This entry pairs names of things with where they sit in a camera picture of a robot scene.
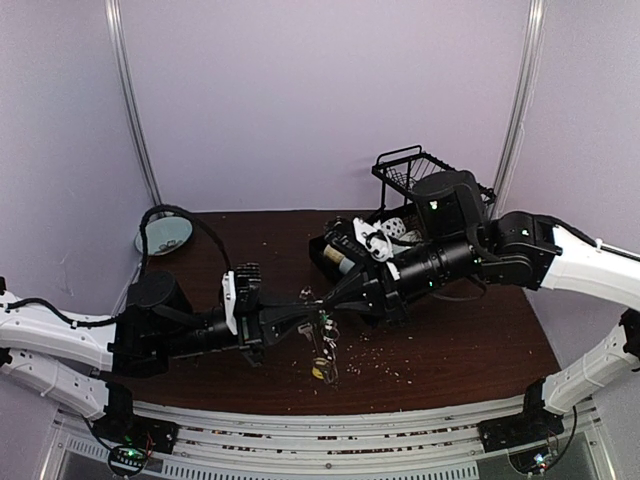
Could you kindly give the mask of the yellow tagged key bunch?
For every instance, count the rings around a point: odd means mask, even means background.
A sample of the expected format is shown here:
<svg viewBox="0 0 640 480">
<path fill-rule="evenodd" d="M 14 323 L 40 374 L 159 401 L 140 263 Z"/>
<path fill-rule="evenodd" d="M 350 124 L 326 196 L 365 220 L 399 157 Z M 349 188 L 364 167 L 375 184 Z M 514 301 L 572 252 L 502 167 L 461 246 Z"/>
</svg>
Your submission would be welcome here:
<svg viewBox="0 0 640 480">
<path fill-rule="evenodd" d="M 331 383 L 334 379 L 334 363 L 325 357 L 315 357 L 312 361 L 312 376 L 322 380 L 324 383 Z"/>
</svg>

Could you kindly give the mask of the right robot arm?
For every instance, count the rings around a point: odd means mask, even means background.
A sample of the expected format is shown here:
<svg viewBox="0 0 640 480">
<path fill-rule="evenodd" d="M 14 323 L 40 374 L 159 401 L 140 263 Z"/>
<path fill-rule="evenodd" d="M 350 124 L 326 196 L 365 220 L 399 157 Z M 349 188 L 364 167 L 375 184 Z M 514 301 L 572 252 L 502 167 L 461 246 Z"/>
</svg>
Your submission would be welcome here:
<svg viewBox="0 0 640 480">
<path fill-rule="evenodd" d="M 402 322 L 406 307 L 448 283 L 486 284 L 586 294 L 625 307 L 618 324 L 570 366 L 528 389 L 513 419 L 519 440 L 535 440 L 576 403 L 639 364 L 639 257 L 592 239 L 547 215 L 513 211 L 491 220 L 474 175 L 436 172 L 410 193 L 422 227 L 417 244 L 396 240 L 361 218 L 337 220 L 325 239 L 354 265 L 323 299 L 327 310 Z"/>
</svg>

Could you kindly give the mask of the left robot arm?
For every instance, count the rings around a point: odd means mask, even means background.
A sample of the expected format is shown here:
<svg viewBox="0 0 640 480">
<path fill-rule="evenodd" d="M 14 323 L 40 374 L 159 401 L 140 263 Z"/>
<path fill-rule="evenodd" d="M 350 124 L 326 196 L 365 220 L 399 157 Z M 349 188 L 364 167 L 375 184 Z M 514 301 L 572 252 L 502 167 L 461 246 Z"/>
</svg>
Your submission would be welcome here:
<svg viewBox="0 0 640 480">
<path fill-rule="evenodd" d="M 137 442 L 144 424 L 131 392 L 66 366 L 71 360 L 127 378 L 163 375 L 173 359 L 239 350 L 257 365 L 264 350 L 321 309 L 319 300 L 270 300 L 254 269 L 229 271 L 221 305 L 192 307 L 176 278 L 156 271 L 127 291 L 124 310 L 92 316 L 57 309 L 49 301 L 1 291 L 1 370 L 83 417 L 105 425 L 123 444 Z"/>
</svg>

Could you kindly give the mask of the grey striped bowl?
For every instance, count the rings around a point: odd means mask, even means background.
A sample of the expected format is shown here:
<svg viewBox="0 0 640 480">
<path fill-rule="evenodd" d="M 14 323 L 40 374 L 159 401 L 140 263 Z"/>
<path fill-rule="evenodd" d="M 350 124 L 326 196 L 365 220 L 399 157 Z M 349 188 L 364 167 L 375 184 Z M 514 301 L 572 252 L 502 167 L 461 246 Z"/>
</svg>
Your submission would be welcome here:
<svg viewBox="0 0 640 480">
<path fill-rule="evenodd" d="M 355 267 L 355 265 L 356 263 L 347 257 L 343 257 L 337 263 L 338 271 L 341 275 L 347 275 L 349 271 Z"/>
</svg>

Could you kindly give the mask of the yellow dotted bowl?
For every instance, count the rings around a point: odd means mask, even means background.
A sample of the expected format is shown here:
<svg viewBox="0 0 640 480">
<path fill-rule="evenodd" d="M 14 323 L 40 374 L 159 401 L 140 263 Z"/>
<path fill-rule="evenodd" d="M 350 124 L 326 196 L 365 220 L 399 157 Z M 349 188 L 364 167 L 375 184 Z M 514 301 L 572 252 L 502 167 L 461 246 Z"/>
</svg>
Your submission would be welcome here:
<svg viewBox="0 0 640 480">
<path fill-rule="evenodd" d="M 344 259 L 345 255 L 327 244 L 323 250 L 323 256 L 327 261 L 332 262 L 333 264 L 339 265 Z"/>
</svg>

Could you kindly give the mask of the black white patterned bowl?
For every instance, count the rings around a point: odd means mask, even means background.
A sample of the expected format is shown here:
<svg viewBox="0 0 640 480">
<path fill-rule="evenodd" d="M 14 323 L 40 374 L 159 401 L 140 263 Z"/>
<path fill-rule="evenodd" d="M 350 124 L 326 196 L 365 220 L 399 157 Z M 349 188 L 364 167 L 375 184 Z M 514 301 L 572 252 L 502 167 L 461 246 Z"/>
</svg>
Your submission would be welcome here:
<svg viewBox="0 0 640 480">
<path fill-rule="evenodd" d="M 400 240 L 407 232 L 406 226 L 401 218 L 393 217 L 385 220 L 381 224 L 381 229 L 391 238 Z"/>
</svg>

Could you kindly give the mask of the pale green plate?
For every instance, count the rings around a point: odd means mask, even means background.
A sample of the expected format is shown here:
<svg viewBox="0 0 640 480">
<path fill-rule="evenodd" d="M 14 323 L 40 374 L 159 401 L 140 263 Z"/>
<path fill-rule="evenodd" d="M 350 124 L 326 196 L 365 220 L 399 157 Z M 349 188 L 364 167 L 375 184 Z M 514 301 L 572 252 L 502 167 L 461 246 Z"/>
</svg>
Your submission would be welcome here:
<svg viewBox="0 0 640 480">
<path fill-rule="evenodd" d="M 177 250 L 193 233 L 191 222 L 178 216 L 154 219 L 145 229 L 149 256 L 162 256 Z"/>
</svg>

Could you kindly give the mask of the aluminium rail frame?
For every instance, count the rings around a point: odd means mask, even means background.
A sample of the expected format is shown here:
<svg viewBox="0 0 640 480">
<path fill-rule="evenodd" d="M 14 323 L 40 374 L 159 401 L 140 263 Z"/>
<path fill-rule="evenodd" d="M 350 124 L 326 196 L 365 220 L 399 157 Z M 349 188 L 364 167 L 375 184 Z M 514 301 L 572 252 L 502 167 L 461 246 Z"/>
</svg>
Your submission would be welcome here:
<svg viewBox="0 0 640 480">
<path fill-rule="evenodd" d="M 483 420 L 518 412 L 520 397 L 430 410 L 354 415 L 257 415 L 138 402 L 138 414 L 173 422 L 174 449 L 152 455 L 147 479 L 521 479 L 527 453 L 550 448 L 550 479 L 614 479 L 592 400 L 565 432 L 488 452 Z"/>
</svg>

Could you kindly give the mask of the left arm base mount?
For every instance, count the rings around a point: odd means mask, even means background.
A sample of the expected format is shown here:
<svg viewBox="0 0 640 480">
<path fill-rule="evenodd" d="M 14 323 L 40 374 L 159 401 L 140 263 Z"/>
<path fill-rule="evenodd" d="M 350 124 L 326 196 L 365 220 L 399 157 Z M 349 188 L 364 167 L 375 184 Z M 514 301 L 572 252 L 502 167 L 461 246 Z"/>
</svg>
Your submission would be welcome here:
<svg viewBox="0 0 640 480">
<path fill-rule="evenodd" d="M 146 468 L 154 452 L 173 452 L 179 425 L 135 414 L 130 390 L 114 382 L 107 382 L 105 386 L 104 415 L 97 420 L 87 420 L 86 424 L 92 436 L 107 450 L 109 469 L 121 478 L 130 479 Z"/>
</svg>

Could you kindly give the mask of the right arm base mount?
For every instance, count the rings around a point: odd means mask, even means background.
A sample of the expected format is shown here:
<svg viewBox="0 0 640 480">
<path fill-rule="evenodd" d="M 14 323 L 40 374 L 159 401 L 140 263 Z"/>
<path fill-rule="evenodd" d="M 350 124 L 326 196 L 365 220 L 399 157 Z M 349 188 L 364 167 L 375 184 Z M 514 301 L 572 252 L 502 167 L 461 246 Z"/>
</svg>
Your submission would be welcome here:
<svg viewBox="0 0 640 480">
<path fill-rule="evenodd" d="M 483 420 L 478 424 L 485 453 L 546 440 L 550 433 L 564 432 L 563 414 L 546 409 L 543 385 L 544 380 L 539 379 L 527 387 L 519 413 Z"/>
</svg>

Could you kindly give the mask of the right corner metal post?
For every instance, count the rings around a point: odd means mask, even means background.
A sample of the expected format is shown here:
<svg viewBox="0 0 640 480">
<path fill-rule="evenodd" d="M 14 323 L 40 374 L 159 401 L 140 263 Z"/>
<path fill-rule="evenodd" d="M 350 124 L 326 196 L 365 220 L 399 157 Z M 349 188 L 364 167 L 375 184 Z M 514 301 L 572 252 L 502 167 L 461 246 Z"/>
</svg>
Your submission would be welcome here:
<svg viewBox="0 0 640 480">
<path fill-rule="evenodd" d="M 508 194 L 524 139 L 525 117 L 535 89 L 545 10 L 546 1 L 531 0 L 529 2 L 515 94 L 494 178 L 494 193 L 497 199 L 491 207 L 492 218 L 501 216 L 506 210 Z"/>
</svg>

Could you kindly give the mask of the corner metal post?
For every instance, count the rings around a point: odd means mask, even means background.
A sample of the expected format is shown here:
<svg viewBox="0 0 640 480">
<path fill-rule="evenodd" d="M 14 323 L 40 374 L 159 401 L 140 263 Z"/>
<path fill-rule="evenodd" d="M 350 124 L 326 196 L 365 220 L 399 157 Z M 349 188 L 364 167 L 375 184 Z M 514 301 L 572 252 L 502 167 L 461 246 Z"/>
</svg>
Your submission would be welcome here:
<svg viewBox="0 0 640 480">
<path fill-rule="evenodd" d="M 491 207 L 492 218 L 501 216 L 506 210 L 508 194 L 524 139 L 525 117 L 535 89 L 545 10 L 546 1 L 531 0 L 529 2 L 515 94 L 494 178 L 494 193 L 497 199 Z"/>
<path fill-rule="evenodd" d="M 150 201 L 153 206 L 157 206 L 162 203 L 162 197 L 156 175 L 151 164 L 141 116 L 136 101 L 135 88 L 126 48 L 121 2 L 117 0 L 106 0 L 104 4 L 107 28 L 114 53 L 120 88 L 124 100 L 127 123 L 136 159 L 141 170 L 143 183 Z"/>
</svg>

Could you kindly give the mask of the left corner metal post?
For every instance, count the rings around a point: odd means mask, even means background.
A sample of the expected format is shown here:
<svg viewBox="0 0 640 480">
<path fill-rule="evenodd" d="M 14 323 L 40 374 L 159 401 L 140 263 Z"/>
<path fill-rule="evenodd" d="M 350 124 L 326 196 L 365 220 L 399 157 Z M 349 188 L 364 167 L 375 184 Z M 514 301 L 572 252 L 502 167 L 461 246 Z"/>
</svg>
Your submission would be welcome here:
<svg viewBox="0 0 640 480">
<path fill-rule="evenodd" d="M 124 100 L 127 123 L 136 159 L 141 170 L 143 183 L 150 201 L 153 206 L 157 206 L 162 203 L 162 197 L 156 175 L 151 164 L 141 116 L 136 101 L 135 88 L 126 48 L 121 2 L 117 0 L 106 0 L 104 4 L 107 28 L 114 53 L 120 88 Z"/>
</svg>

